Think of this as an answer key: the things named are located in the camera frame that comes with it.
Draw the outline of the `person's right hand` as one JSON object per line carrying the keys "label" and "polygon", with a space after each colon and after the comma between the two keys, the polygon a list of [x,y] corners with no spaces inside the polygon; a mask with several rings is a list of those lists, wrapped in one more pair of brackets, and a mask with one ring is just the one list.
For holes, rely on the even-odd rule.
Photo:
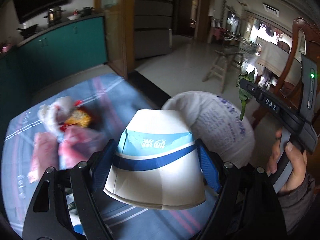
{"label": "person's right hand", "polygon": [[278,194],[287,194],[300,187],[304,181],[307,156],[306,151],[301,153],[301,151],[296,148],[292,142],[288,142],[285,145],[284,150],[282,150],[280,148],[281,146],[284,146],[284,143],[281,142],[282,131],[282,128],[276,131],[276,142],[272,146],[272,154],[268,160],[266,172],[269,176],[276,173],[279,159],[285,150],[285,155],[289,159],[289,163],[292,166],[292,171],[287,181],[281,188],[278,185],[276,186],[275,192]]}

